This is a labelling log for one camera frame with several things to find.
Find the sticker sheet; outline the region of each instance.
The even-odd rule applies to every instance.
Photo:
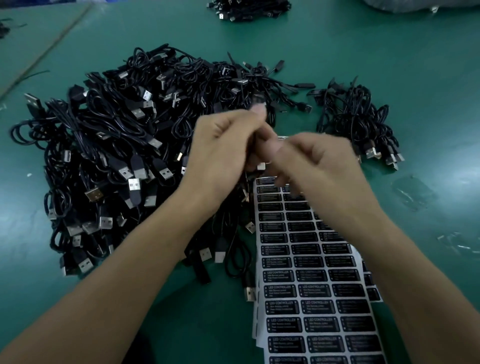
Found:
[[[265,363],[385,364],[360,254],[303,196],[273,183],[262,177],[253,186],[252,336],[264,348]]]

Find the green tabletop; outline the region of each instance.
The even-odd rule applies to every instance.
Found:
[[[7,136],[10,125],[29,116],[22,94],[64,97],[85,72],[119,66],[134,47],[166,42],[210,61],[226,60],[227,51],[237,61],[270,66],[284,59],[277,77],[290,83],[325,87],[332,77],[347,83],[358,75],[377,106],[390,105],[387,123],[406,158],[396,172],[377,161],[363,164],[375,194],[480,308],[480,11],[391,15],[360,0],[292,3],[276,20],[246,24],[220,21],[199,0],[95,5],[32,70],[51,72],[21,82],[0,101],[0,348],[77,282],[61,276],[59,256],[48,247],[43,154]],[[59,28],[62,20],[48,21]],[[13,49],[37,41],[35,29],[29,31],[30,40]],[[0,69],[7,61],[0,54]],[[276,131],[313,131],[318,116],[316,106],[310,115],[279,115]],[[152,307],[143,330],[158,361],[262,363],[240,282],[220,265],[208,269],[212,283],[200,286],[189,268],[177,267]],[[389,363],[408,363],[387,307],[374,310]]]

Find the bare skin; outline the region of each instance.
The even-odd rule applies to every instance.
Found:
[[[480,363],[480,315],[386,216],[347,140],[302,133],[279,142],[264,107],[197,122],[177,191],[119,249],[1,353],[0,362],[120,363],[186,244],[218,209],[244,168],[272,161],[362,253],[414,364]],[[255,153],[247,145],[256,134]],[[78,348],[88,347],[88,359]]]

